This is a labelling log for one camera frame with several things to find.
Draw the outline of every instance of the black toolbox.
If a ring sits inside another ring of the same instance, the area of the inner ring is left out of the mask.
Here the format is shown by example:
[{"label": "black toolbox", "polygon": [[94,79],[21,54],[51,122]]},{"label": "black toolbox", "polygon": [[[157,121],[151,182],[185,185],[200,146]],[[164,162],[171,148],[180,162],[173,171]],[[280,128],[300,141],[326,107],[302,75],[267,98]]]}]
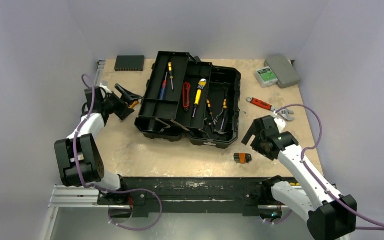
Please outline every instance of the black toolbox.
[{"label": "black toolbox", "polygon": [[[160,91],[169,62],[172,65],[173,90],[167,77],[165,99],[160,100]],[[210,145],[221,149],[227,148],[238,139],[240,72],[235,68],[201,62],[187,52],[160,51],[152,67],[139,116],[134,122],[145,137],[176,142],[186,133],[193,145]],[[207,82],[201,92],[195,117],[192,117],[201,79],[206,79]],[[188,111],[183,107],[182,90],[185,82],[190,84]],[[225,99],[226,113],[223,111]],[[219,116],[215,126],[207,100],[210,101],[213,118]]]}]

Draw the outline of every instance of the gray foam block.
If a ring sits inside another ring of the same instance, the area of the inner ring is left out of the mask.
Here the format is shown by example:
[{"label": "gray foam block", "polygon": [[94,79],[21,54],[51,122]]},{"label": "gray foam block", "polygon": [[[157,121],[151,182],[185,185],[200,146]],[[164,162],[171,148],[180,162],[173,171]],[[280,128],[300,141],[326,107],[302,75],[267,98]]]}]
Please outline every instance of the gray foam block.
[{"label": "gray foam block", "polygon": [[267,58],[265,65],[269,66],[276,75],[277,85],[281,89],[297,85],[301,81],[301,76],[284,55],[280,54]]}]

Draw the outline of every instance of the wooden table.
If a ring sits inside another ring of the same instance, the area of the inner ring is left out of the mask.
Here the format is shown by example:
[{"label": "wooden table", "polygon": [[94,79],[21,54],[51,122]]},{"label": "wooden table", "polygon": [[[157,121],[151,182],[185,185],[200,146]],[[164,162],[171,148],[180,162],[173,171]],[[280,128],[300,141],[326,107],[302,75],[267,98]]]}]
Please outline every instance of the wooden table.
[{"label": "wooden table", "polygon": [[[292,177],[277,160],[265,158],[250,146],[243,145],[241,140],[254,119],[270,114],[269,111],[247,102],[246,97],[258,98],[277,108],[302,104],[298,86],[284,89],[277,85],[261,88],[254,77],[254,71],[264,66],[264,60],[202,61],[212,62],[215,66],[236,68],[242,74],[237,141],[227,149],[218,149],[213,146],[192,145],[186,136],[178,142],[146,138],[134,125],[141,107],[137,105],[135,112],[124,121],[120,121],[114,114],[111,115],[98,136],[96,143],[105,169],[125,177]],[[118,83],[132,93],[143,96],[154,62],[155,59],[146,59],[142,72],[115,72],[115,59],[108,59],[101,80],[107,81],[112,91]],[[294,107],[293,111],[295,120],[288,122],[284,131],[291,132],[303,148],[313,146],[314,140],[306,111],[301,107]],[[248,164],[237,164],[233,158],[234,153],[251,153],[252,161]],[[317,151],[310,150],[306,155],[322,172]]]}]

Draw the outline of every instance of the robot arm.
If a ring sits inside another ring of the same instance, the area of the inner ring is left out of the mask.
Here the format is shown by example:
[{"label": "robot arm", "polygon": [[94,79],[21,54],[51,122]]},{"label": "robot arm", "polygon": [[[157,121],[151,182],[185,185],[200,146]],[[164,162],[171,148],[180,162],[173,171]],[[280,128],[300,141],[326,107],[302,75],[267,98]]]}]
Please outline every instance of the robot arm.
[{"label": "robot arm", "polygon": [[[81,171],[86,183],[109,190],[122,188],[121,177],[104,169],[104,163],[95,143],[98,134],[104,129],[111,114],[116,114],[120,120],[124,120],[134,112],[133,106],[142,98],[133,94],[120,85],[115,88],[122,94],[119,98],[110,91],[105,83],[94,89],[88,88],[84,92],[87,102],[83,106],[82,122],[87,117],[85,107],[91,107],[92,91],[95,91],[95,103],[93,112],[88,121],[82,126],[77,136],[77,156]],[[74,160],[73,141],[76,130],[67,138],[55,142],[55,154],[58,162],[59,175],[66,186],[82,186]]]},{"label": "robot arm", "polygon": [[285,122],[266,116],[255,119],[242,140],[247,145],[251,136],[252,149],[270,160],[279,160],[300,183],[306,195],[291,187],[281,177],[274,177],[265,183],[265,196],[290,207],[306,223],[315,240],[335,240],[356,230],[357,217],[330,197],[307,170],[304,162],[327,189],[353,210],[357,202],[351,195],[343,196],[332,186],[309,159],[301,160],[302,147],[290,132],[282,132]]}]

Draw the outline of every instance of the blue screwdriver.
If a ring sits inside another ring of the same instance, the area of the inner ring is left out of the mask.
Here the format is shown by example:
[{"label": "blue screwdriver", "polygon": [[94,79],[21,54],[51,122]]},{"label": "blue screwdriver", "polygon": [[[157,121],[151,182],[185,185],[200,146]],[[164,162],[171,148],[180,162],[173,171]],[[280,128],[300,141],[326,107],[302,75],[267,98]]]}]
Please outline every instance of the blue screwdriver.
[{"label": "blue screwdriver", "polygon": [[168,74],[168,72],[165,72],[165,79],[162,82],[161,91],[159,92],[159,99],[160,100],[166,99],[167,74]]}]

